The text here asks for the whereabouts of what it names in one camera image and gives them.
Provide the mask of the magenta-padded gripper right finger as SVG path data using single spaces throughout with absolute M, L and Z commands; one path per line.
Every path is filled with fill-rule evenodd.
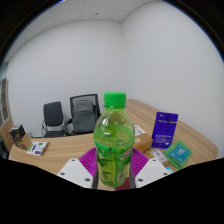
M 129 169 L 131 189 L 146 186 L 170 174 L 168 169 L 156 158 L 148 158 L 136 148 L 132 149 Z

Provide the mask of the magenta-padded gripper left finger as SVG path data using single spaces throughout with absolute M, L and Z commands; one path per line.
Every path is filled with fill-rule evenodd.
M 96 148 L 88 150 L 80 158 L 70 158 L 58 176 L 81 187 L 96 189 L 99 181 Z

